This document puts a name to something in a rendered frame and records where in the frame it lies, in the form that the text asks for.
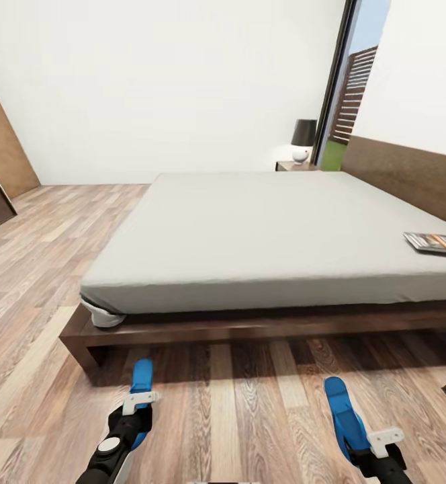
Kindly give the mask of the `sandal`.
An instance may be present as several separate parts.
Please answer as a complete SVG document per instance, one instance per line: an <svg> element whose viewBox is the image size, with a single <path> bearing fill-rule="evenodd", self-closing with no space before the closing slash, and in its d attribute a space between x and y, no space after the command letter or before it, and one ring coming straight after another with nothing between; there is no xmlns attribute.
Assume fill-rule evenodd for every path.
<svg viewBox="0 0 446 484"><path fill-rule="evenodd" d="M130 394L147 393L152 391L152 374L153 374L153 361L148 358L139 359L133 367L132 371L132 385ZM147 404L136 405L138 409L147 408ZM131 451L138 448L145 437L147 432L143 432L137 435Z"/></svg>
<svg viewBox="0 0 446 484"><path fill-rule="evenodd" d="M366 438L365 426L358 413L354 412L347 388L338 376L330 376L324 381L324 390L328 399L335 435L341 452L351 462L344 437L353 450L371 448Z"/></svg>

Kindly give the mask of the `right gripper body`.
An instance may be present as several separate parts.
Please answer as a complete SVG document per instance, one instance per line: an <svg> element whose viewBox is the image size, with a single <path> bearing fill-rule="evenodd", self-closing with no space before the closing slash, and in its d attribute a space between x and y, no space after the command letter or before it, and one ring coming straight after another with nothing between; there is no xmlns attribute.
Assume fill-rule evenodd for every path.
<svg viewBox="0 0 446 484"><path fill-rule="evenodd" d="M356 450L355 456L358 467L365 478L378 477L381 484L385 484L388 475L391 473L402 473L407 470L400 448L396 443L388 444L386 450L388 458L378 459L370 448Z"/></svg>

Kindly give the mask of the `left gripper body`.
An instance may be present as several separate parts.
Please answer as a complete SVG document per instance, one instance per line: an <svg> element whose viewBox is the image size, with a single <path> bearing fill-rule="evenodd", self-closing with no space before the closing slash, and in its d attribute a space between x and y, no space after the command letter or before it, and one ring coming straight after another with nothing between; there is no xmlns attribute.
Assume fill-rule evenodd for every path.
<svg viewBox="0 0 446 484"><path fill-rule="evenodd" d="M134 430L134 438L143 432L150 432L152 429L153 408L140 408L133 415L123 416L123 411L114 411L109 417L109 432L114 431L118 426L130 426Z"/></svg>

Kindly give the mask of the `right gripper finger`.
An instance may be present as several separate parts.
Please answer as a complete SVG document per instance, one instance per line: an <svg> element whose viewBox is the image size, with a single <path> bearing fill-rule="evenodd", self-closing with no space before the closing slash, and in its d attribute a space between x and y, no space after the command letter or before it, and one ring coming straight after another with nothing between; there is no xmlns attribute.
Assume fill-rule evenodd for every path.
<svg viewBox="0 0 446 484"><path fill-rule="evenodd" d="M349 457L351 459L352 465L358 467L358 462L357 462L356 456L355 456L355 451L356 450L353 450L352 449L351 445L348 443L348 441L347 441L347 439L345 437L344 437L344 442L345 442L345 445L347 446L348 454L349 454Z"/></svg>

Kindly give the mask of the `hardback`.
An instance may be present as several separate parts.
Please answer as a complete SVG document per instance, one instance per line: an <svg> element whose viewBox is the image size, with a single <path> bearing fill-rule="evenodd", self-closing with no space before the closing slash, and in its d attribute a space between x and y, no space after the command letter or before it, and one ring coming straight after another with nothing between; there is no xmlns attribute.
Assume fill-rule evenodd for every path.
<svg viewBox="0 0 446 484"><path fill-rule="evenodd" d="M402 236L416 249L446 252L446 235L402 232Z"/></svg>

